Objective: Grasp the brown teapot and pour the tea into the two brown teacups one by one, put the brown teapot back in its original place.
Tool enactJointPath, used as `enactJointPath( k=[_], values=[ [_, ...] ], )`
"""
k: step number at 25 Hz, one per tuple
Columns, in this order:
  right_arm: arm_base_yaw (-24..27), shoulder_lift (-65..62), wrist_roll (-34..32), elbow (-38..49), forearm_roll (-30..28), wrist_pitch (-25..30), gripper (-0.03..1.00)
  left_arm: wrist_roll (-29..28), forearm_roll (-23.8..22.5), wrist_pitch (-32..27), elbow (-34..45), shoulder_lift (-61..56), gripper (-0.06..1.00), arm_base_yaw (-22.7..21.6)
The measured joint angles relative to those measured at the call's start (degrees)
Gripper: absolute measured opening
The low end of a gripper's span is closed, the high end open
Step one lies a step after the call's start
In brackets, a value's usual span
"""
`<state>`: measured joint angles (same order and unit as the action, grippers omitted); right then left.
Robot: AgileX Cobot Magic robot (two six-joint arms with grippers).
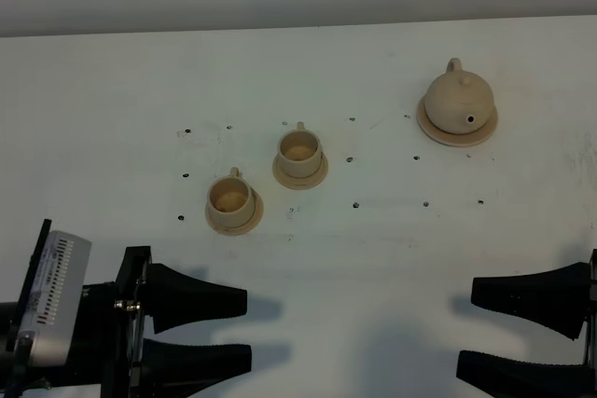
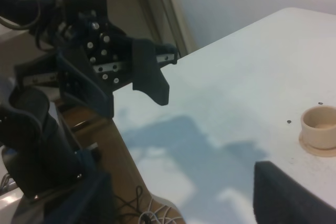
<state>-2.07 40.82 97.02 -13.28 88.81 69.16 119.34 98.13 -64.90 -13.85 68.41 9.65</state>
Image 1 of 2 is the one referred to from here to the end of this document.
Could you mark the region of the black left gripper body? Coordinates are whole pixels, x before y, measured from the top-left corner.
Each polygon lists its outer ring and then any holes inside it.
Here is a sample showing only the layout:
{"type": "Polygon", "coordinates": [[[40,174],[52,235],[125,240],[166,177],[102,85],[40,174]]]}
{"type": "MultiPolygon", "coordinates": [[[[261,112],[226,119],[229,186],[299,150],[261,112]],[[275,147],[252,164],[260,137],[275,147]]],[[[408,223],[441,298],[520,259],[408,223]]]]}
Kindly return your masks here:
{"type": "Polygon", "coordinates": [[[114,281],[83,289],[82,297],[90,306],[92,327],[101,349],[102,397],[140,395],[145,327],[140,293],[150,263],[148,246],[128,247],[114,281]]]}

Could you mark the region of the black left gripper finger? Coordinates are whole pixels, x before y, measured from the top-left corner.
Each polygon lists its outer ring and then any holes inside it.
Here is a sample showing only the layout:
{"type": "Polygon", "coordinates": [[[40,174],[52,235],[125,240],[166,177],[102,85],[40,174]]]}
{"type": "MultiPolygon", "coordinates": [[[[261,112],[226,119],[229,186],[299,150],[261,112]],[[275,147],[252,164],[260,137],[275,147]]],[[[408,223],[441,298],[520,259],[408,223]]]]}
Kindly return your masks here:
{"type": "Polygon", "coordinates": [[[145,313],[155,333],[188,323],[230,319],[247,312],[244,289],[200,281],[163,264],[146,270],[145,313]]]}
{"type": "Polygon", "coordinates": [[[138,392],[141,397],[189,397],[251,370],[248,345],[189,346],[146,339],[138,392]]]}

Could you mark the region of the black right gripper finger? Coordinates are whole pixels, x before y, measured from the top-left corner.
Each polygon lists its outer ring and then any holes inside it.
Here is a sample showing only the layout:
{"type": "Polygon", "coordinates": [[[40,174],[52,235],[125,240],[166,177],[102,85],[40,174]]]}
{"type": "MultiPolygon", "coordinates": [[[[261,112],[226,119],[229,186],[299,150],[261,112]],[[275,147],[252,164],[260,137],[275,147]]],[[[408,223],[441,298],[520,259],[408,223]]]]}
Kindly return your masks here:
{"type": "Polygon", "coordinates": [[[576,339],[589,316],[592,285],[591,266],[582,262],[529,275],[476,277],[471,303],[576,339]]]}
{"type": "Polygon", "coordinates": [[[462,350],[456,377],[492,397],[596,396],[596,370],[586,365],[533,364],[462,350]]]}

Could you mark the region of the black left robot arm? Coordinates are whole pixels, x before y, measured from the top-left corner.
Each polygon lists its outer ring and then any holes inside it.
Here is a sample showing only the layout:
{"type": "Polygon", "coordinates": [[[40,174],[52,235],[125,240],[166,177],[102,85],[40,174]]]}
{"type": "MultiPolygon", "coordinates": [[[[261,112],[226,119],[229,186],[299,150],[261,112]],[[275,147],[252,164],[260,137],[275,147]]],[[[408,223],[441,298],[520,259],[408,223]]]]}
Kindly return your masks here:
{"type": "Polygon", "coordinates": [[[244,289],[200,281],[129,247],[114,281],[82,287],[73,339],[60,366],[35,366],[32,342],[17,339],[18,305],[1,306],[1,392],[99,385],[103,397],[189,397],[252,369],[245,344],[190,346],[144,336],[247,311],[244,289]]]}

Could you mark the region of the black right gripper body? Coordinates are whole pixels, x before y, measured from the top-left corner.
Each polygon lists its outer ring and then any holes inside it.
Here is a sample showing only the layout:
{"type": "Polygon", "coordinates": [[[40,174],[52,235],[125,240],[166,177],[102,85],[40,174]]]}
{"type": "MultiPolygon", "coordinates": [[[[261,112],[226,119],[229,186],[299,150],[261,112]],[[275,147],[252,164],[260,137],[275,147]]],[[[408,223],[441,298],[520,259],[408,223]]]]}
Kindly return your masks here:
{"type": "Polygon", "coordinates": [[[583,361],[587,366],[596,365],[596,254],[597,251],[593,250],[590,257],[590,301],[583,361]]]}

